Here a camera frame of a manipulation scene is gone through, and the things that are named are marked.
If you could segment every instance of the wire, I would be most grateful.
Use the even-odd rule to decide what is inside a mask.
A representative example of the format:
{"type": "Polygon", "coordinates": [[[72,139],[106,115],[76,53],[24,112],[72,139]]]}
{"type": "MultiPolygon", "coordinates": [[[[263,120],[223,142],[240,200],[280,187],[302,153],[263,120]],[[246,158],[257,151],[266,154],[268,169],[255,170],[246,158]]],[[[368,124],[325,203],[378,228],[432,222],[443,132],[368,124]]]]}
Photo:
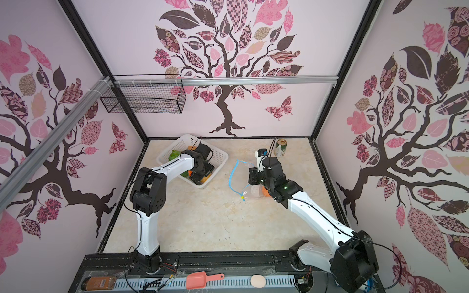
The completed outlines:
{"type": "Polygon", "coordinates": [[[341,233],[344,233],[344,235],[347,235],[347,236],[350,237],[350,238],[354,238],[354,239],[357,239],[357,240],[362,241],[362,242],[367,242],[367,243],[371,243],[371,244],[373,244],[373,245],[378,245],[378,246],[384,247],[384,248],[386,248],[387,250],[391,251],[391,252],[394,254],[394,256],[396,257],[397,261],[399,262],[399,267],[400,267],[399,277],[397,278],[396,282],[395,282],[394,284],[392,284],[391,286],[386,287],[386,288],[376,288],[376,287],[368,286],[368,285],[365,285],[365,284],[363,284],[363,286],[368,287],[368,288],[371,288],[371,289],[387,290],[387,289],[391,289],[392,287],[396,286],[397,283],[400,282],[401,277],[402,277],[402,263],[401,263],[401,260],[399,259],[399,257],[397,256],[397,254],[396,254],[392,249],[390,249],[389,247],[384,246],[384,245],[382,245],[382,244],[375,243],[375,242],[372,242],[372,241],[363,240],[363,239],[360,239],[360,238],[357,238],[357,237],[355,237],[355,236],[352,236],[352,235],[349,235],[349,234],[345,233],[345,232],[342,231],[340,228],[338,228],[333,222],[331,222],[326,216],[324,216],[320,211],[318,211],[313,205],[311,205],[311,203],[307,203],[307,202],[305,202],[305,201],[302,201],[302,200],[296,199],[296,198],[290,198],[290,200],[296,200],[296,201],[299,201],[299,202],[302,202],[302,203],[307,204],[308,207],[310,207],[310,208],[314,208],[321,216],[323,216],[323,218],[325,218],[329,223],[331,223],[331,225],[334,226],[334,228],[336,228],[337,230],[339,230],[341,233]]]}

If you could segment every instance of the plastic bag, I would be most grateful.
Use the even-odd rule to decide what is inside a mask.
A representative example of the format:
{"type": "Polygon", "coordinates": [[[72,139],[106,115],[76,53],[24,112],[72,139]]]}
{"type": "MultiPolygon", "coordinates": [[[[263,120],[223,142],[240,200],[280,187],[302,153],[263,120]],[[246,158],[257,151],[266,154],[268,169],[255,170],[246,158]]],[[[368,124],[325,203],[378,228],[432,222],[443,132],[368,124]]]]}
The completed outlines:
{"type": "Polygon", "coordinates": [[[250,185],[249,168],[255,167],[254,163],[237,160],[228,179],[230,189],[239,194],[243,201],[260,199],[264,197],[261,185],[250,185]]]}

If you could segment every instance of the white plastic basket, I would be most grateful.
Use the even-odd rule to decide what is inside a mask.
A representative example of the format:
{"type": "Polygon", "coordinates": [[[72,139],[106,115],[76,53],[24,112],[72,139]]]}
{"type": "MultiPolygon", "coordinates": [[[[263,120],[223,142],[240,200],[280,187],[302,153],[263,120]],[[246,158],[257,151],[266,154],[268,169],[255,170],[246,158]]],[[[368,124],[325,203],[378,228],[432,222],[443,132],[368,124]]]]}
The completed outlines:
{"type": "Polygon", "coordinates": [[[203,143],[203,144],[206,144],[213,151],[213,156],[210,159],[209,163],[212,164],[215,167],[215,169],[212,171],[212,175],[207,179],[207,181],[205,181],[201,185],[197,185],[191,180],[182,177],[181,175],[178,175],[178,177],[194,187],[205,188],[205,186],[210,182],[210,180],[212,180],[215,177],[218,171],[220,171],[222,166],[228,160],[228,154],[226,152],[220,150],[217,147],[214,147],[213,145],[209,144],[207,141],[200,140],[197,137],[190,135],[190,134],[184,134],[183,136],[175,140],[171,145],[169,145],[169,147],[167,147],[162,153],[160,153],[160,155],[156,158],[156,161],[160,165],[167,163],[168,157],[173,152],[173,150],[178,150],[178,151],[187,150],[187,148],[189,146],[194,145],[196,141],[197,143],[195,147],[197,147],[200,143],[203,143]]]}

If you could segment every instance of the butterfly decal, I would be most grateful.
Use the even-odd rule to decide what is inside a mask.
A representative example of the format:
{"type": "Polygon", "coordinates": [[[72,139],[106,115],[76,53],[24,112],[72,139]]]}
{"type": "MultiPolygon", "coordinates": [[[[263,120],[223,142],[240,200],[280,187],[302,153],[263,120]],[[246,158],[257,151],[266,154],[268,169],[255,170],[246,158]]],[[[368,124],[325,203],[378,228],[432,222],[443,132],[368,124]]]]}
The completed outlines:
{"type": "Polygon", "coordinates": [[[292,107],[290,106],[292,103],[292,96],[289,96],[286,98],[283,102],[282,105],[279,107],[267,107],[265,110],[271,114],[273,114],[274,118],[277,118],[280,121],[280,117],[283,116],[283,114],[292,114],[292,107]]]}
{"type": "Polygon", "coordinates": [[[116,140],[113,142],[111,145],[111,148],[109,149],[109,153],[115,153],[117,151],[123,151],[125,150],[125,144],[123,140],[125,140],[125,137],[128,134],[125,134],[123,130],[119,130],[119,127],[112,122],[112,127],[113,127],[113,132],[114,136],[116,137],[116,140]]]}

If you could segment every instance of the beverage can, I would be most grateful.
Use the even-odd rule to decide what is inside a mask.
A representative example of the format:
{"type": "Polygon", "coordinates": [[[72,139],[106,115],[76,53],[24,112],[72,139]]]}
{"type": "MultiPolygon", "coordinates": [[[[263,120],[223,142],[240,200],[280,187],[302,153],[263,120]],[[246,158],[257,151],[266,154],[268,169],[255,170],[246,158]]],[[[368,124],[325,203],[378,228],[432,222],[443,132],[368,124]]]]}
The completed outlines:
{"type": "Polygon", "coordinates": [[[275,143],[275,156],[282,157],[285,155],[285,150],[287,149],[287,141],[285,139],[279,139],[275,143]]]}

